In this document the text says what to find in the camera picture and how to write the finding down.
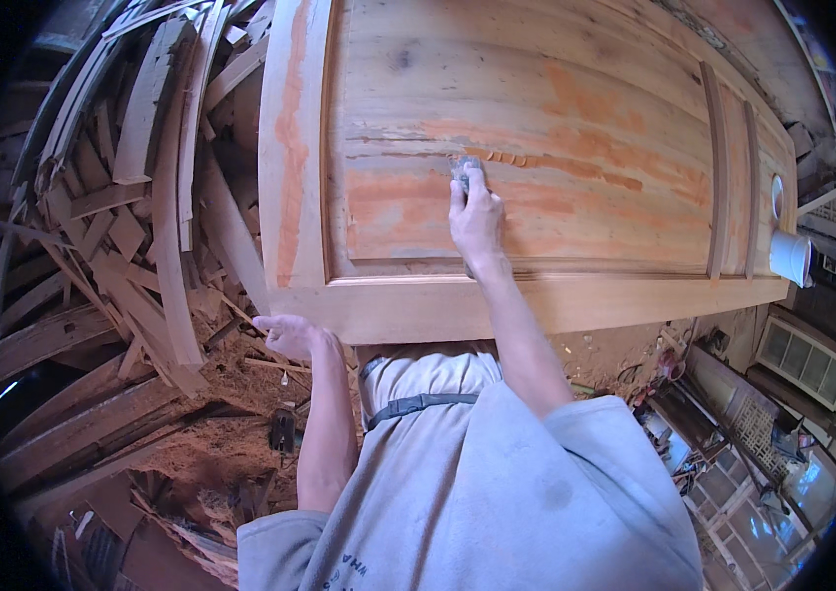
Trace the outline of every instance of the wood scrap pile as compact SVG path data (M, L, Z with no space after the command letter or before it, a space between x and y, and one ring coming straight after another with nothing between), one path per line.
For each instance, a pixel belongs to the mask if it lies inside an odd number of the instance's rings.
M200 370L234 330L255 371L308 390L309 370L246 326L268 312L256 150L273 10L115 0L33 85L0 169L0 390L45 360L88 373L0 440L24 514L209 411Z

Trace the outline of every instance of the dirt floor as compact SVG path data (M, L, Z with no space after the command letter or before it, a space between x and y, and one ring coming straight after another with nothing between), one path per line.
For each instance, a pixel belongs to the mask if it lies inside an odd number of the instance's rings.
M657 375L658 358L662 349L669 347L669 342L661 337L662 330L683 345L719 328L731 337L725 356L742 372L749 365L759 340L767 308L763 305L701 317L693 338L693 319L682 319L555 335L549 340L570 381L596 390L595 394L574 393L575 399L614 394L629 401ZM229 319L224 308L216 322L202 320L197 329L207 337L216 330L215 326L222 326ZM173 479L175 498L182 502L190 517L199 522L207 520L197 499L201 489L225 491L240 479L258 477L272 468L277 470L277 478L269 495L271 511L296 507L298 455L271 450L268 426L277 408L298 408L308 400L310 382L300 383L291 378L284 386L279 370L246 366L242 359L248 354L255 355L256 350L251 346L250 338L237 331L218 344L202 370L211 382L211 392L204 402L223 400L244 410L245 414L256 413L256 416L202 420L173 437L144 463L134 466L139 470L158 470ZM301 379L309 380L309 375L304 374ZM193 402L185 400L179 404ZM357 420L358 397L354 391L353 405ZM305 415L300 413L297 429L305 427L304 419Z

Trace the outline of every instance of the window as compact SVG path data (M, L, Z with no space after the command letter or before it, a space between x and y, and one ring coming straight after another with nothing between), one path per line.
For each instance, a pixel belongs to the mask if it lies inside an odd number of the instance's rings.
M836 410L836 355L818 342L769 317L758 360Z

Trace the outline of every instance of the white container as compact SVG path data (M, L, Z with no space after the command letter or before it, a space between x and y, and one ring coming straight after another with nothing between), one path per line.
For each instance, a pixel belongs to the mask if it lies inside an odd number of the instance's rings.
M808 236L775 230L769 245L769 269L805 287L808 265L812 260L812 242Z

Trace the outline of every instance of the raised door panel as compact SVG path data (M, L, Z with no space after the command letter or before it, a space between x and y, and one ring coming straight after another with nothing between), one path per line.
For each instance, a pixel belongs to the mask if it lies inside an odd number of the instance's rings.
M794 186L788 135L696 34L631 4L280 0L258 149L272 312L351 344L490 337L447 221L465 153L547 332L784 297L756 172Z

